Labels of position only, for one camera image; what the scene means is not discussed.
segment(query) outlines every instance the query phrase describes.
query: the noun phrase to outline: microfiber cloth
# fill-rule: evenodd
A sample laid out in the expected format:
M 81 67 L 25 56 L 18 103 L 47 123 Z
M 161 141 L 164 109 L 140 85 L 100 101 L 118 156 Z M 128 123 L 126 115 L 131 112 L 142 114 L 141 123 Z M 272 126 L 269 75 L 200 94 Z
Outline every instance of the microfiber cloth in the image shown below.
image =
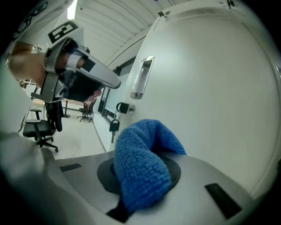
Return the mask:
M 114 169 L 129 213 L 151 206 L 171 186 L 167 166 L 153 153 L 158 149 L 186 154 L 172 131 L 158 120 L 134 123 L 123 130 L 116 141 Z

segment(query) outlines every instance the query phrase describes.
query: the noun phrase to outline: office chair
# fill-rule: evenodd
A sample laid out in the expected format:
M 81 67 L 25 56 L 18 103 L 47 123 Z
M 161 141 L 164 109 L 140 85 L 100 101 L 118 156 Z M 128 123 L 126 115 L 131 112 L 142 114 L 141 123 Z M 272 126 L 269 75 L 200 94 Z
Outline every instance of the office chair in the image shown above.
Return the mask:
M 84 108 L 80 108 L 80 109 L 79 109 L 79 112 L 82 112 L 82 115 L 83 115 L 83 116 L 78 116 L 78 117 L 77 117 L 77 118 L 80 118 L 80 117 L 81 117 L 80 122 L 81 122 L 83 119 L 86 119 L 86 120 L 88 120 L 89 122 L 91 122 L 92 117 L 89 117 L 88 115 L 92 115 L 92 114 L 93 114 L 93 106 L 94 106 L 94 104 L 96 103 L 96 101 L 97 101 L 97 97 L 96 97 L 95 101 L 92 102 L 90 105 L 87 105 L 86 103 L 84 103 Z
M 27 120 L 25 122 L 25 127 L 23 129 L 23 136 L 26 138 L 34 138 L 37 145 L 40 145 L 40 147 L 49 146 L 54 148 L 55 152 L 58 152 L 58 147 L 54 146 L 47 141 L 51 140 L 54 141 L 53 137 L 46 136 L 52 136 L 56 128 L 54 126 L 54 123 L 52 123 L 49 119 L 48 120 L 40 120 L 39 118 L 39 112 L 41 112 L 40 109 L 31 109 L 31 112 L 36 113 L 36 120 Z

